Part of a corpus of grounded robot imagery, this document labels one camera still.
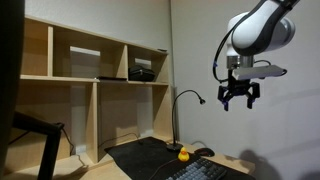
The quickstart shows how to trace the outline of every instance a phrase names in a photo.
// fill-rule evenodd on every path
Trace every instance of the black box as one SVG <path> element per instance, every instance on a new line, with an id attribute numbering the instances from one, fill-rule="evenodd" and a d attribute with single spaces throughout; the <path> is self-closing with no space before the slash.
<path id="1" fill-rule="evenodd" d="M 135 65 L 129 68 L 129 80 L 131 81 L 153 81 L 155 77 L 151 69 L 146 69 L 140 65 Z"/>

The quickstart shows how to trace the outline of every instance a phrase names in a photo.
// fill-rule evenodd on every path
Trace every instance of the lamp base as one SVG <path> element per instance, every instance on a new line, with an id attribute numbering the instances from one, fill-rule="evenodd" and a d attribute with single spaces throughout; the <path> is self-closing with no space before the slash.
<path id="1" fill-rule="evenodd" d="M 175 143 L 175 144 L 168 144 L 167 150 L 171 152 L 179 152 L 183 146 L 181 144 Z"/>

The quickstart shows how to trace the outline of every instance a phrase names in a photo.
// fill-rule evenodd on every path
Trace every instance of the white wall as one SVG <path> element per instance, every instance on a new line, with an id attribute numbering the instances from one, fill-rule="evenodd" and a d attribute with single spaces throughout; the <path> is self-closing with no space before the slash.
<path id="1" fill-rule="evenodd" d="M 171 50 L 168 0 L 27 0 L 26 14 Z"/>
<path id="2" fill-rule="evenodd" d="M 259 180 L 320 179 L 320 1 L 303 0 L 289 13 L 296 36 L 286 47 L 256 56 L 288 74 L 257 80 L 261 98 L 253 109 L 246 98 L 230 101 L 229 112 L 217 100 L 219 83 L 212 75 L 216 49 L 233 16 L 250 11 L 258 0 L 172 0 L 174 79 L 180 139 L 199 141 L 214 151 L 256 163 Z M 218 76 L 227 77 L 225 49 Z"/>

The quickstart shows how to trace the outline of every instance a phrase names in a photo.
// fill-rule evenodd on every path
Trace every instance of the cable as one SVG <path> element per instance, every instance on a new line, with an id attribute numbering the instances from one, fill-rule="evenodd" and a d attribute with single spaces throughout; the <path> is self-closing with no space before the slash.
<path id="1" fill-rule="evenodd" d="M 158 173 L 158 171 L 159 171 L 161 168 L 163 168 L 164 166 L 167 166 L 168 164 L 173 163 L 174 161 L 177 161 L 177 160 L 178 160 L 178 159 L 173 159 L 173 160 L 168 161 L 168 162 L 162 164 L 161 166 L 159 166 L 158 169 L 157 169 L 157 170 L 152 174 L 152 176 L 149 178 L 149 180 L 152 180 L 152 179 L 154 178 L 154 176 Z"/>
<path id="2" fill-rule="evenodd" d="M 82 164 L 82 167 L 88 167 L 88 165 L 85 164 L 85 163 L 82 161 L 80 155 L 76 154 L 76 156 L 78 156 L 78 159 L 79 159 L 80 163 Z"/>
<path id="3" fill-rule="evenodd" d="M 269 66 L 271 65 L 271 62 L 267 61 L 267 60 L 258 60 L 258 61 L 255 61 L 254 64 L 260 63 L 260 62 L 265 62 L 265 63 L 269 64 Z"/>
<path id="4" fill-rule="evenodd" d="M 283 72 L 282 72 L 282 74 L 280 76 L 283 76 L 283 75 L 287 74 L 287 72 L 288 71 L 286 69 L 283 69 Z"/>
<path id="5" fill-rule="evenodd" d="M 119 139 L 119 138 L 128 136 L 128 135 L 130 135 L 130 134 L 135 135 L 136 138 L 137 138 L 137 140 L 138 140 L 138 142 L 141 143 L 140 140 L 139 140 L 139 138 L 138 138 L 138 135 L 137 135 L 137 134 L 135 134 L 135 133 L 128 133 L 128 134 L 125 134 L 125 135 L 122 135 L 122 136 L 118 136 L 118 137 L 111 138 L 111 139 L 107 139 L 107 140 L 103 141 L 103 142 L 98 146 L 98 149 L 99 149 L 102 145 L 104 145 L 106 142 L 108 142 L 108 141 L 116 140 L 116 139 Z"/>
<path id="6" fill-rule="evenodd" d="M 72 155 L 72 152 L 73 152 L 73 149 L 74 149 L 74 145 L 73 145 L 72 142 L 70 141 L 66 130 L 64 130 L 64 128 L 62 128 L 62 131 L 63 131 L 64 135 L 66 136 L 66 138 L 67 138 L 67 140 L 68 140 L 68 142 L 69 142 L 69 144 L 70 144 L 70 146 L 71 146 L 71 150 L 70 150 L 70 153 L 69 153 L 70 156 L 71 156 L 71 155 Z"/>
<path id="7" fill-rule="evenodd" d="M 18 141 L 19 139 L 21 139 L 22 137 L 24 137 L 25 135 L 29 134 L 30 131 L 26 131 L 23 134 L 21 134 L 20 136 L 18 136 L 17 138 L 15 138 L 14 140 L 10 141 L 8 145 L 13 144 L 14 142 Z"/>
<path id="8" fill-rule="evenodd" d="M 216 72 L 216 68 L 218 67 L 218 58 L 219 58 L 219 55 L 220 55 L 220 52 L 225 44 L 225 42 L 227 41 L 228 37 L 230 36 L 230 34 L 233 32 L 233 30 L 235 29 L 235 26 L 233 26 L 233 28 L 224 36 L 224 38 L 222 39 L 222 41 L 220 42 L 220 45 L 216 51 L 216 55 L 214 57 L 214 62 L 213 62 L 213 66 L 212 66 L 212 73 L 213 73 L 213 76 L 214 78 L 219 81 L 219 83 L 223 83 L 223 82 L 226 82 L 228 81 L 228 79 L 223 79 L 223 80 L 220 80 L 218 77 L 217 77 L 217 72 Z"/>

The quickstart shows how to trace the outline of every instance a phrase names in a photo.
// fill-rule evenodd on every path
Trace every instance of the shelf board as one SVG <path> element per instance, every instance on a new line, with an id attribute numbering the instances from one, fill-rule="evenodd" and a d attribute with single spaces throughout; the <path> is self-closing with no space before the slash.
<path id="1" fill-rule="evenodd" d="M 32 76 L 21 75 L 20 84 L 30 85 L 87 85 L 99 82 L 97 79 L 90 78 L 73 78 L 73 77 L 50 77 L 50 76 Z"/>
<path id="2" fill-rule="evenodd" d="M 168 86 L 168 83 L 163 82 L 142 82 L 142 81 L 117 81 L 117 80 L 101 80 L 100 83 L 108 84 L 127 84 L 127 85 L 137 85 L 137 86 Z"/>

